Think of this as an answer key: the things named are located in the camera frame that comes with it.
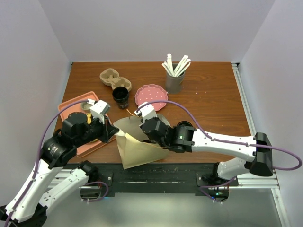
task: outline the paper bag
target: paper bag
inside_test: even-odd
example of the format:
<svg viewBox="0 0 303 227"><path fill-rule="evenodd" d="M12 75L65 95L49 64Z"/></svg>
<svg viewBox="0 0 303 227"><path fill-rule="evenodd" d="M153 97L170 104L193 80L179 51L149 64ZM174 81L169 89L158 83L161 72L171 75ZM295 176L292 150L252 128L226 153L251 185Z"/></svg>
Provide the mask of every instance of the paper bag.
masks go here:
<svg viewBox="0 0 303 227"><path fill-rule="evenodd" d="M162 115L158 117L169 125ZM163 159L169 153L158 144L142 142L149 139L140 129L140 124L141 117L126 117L114 123L120 129L116 134L116 140L124 169Z"/></svg>

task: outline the white backdrop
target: white backdrop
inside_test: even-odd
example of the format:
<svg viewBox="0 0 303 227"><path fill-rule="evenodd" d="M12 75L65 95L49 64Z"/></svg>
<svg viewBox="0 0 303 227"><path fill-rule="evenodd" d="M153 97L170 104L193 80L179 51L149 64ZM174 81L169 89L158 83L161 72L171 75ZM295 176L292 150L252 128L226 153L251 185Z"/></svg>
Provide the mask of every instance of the white backdrop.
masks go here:
<svg viewBox="0 0 303 227"><path fill-rule="evenodd" d="M276 0L240 63L256 129L275 146L303 157L303 1ZM274 151L276 166L297 161ZM303 168L278 171L281 193L293 227L303 223Z"/></svg>
<svg viewBox="0 0 303 227"><path fill-rule="evenodd" d="M69 67L37 0L0 1L0 205L15 197L34 166Z"/></svg>
<svg viewBox="0 0 303 227"><path fill-rule="evenodd" d="M40 0L71 61L239 62L274 0Z"/></svg>

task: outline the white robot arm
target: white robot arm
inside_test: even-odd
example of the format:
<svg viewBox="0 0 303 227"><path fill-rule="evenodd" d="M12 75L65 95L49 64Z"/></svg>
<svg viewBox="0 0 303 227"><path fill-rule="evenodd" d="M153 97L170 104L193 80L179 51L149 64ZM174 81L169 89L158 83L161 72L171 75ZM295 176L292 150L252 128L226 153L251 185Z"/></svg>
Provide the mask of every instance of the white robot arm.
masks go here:
<svg viewBox="0 0 303 227"><path fill-rule="evenodd" d="M139 107L135 114L142 117L143 122L140 127L151 142L158 143L168 150L176 153L208 151L236 157L214 165L213 174L205 176L206 180L211 183L210 185L222 184L224 181L248 172L259 176L272 176L273 174L272 151L253 146L257 143L270 145L267 136L263 133L247 137L203 133L189 122L180 122L171 128L157 117L152 105Z"/></svg>
<svg viewBox="0 0 303 227"><path fill-rule="evenodd" d="M106 102L88 102L93 105L90 108L91 123L87 123L86 114L77 112L63 121L62 128L46 140L41 148L35 178L32 177L36 169L34 167L16 197L8 205L0 207L1 220L10 217L13 226L42 226L58 203L88 181L98 179L98 169L85 161L63 182L45 192L55 176L76 155L77 147L95 139L107 143L119 131L106 117L110 108Z"/></svg>

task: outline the black cup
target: black cup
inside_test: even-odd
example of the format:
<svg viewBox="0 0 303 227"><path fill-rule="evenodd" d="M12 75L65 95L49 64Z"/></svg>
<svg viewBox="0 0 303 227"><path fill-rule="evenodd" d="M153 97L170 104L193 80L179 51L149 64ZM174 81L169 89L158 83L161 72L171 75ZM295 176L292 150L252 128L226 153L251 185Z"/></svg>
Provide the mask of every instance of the black cup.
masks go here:
<svg viewBox="0 0 303 227"><path fill-rule="evenodd" d="M116 87L113 90L113 98L120 109L128 107L128 90L125 87Z"/></svg>

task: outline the gray cup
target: gray cup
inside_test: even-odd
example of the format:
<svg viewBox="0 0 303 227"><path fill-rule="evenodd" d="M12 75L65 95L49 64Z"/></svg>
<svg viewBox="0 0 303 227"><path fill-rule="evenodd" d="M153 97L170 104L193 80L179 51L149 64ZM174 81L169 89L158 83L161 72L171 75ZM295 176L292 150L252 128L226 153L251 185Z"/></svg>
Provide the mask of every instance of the gray cup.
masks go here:
<svg viewBox="0 0 303 227"><path fill-rule="evenodd" d="M178 64L173 63L173 69L176 68ZM166 72L166 80L165 80L165 90L168 93L176 94L182 89L182 81L184 79L185 71L179 77L172 77Z"/></svg>

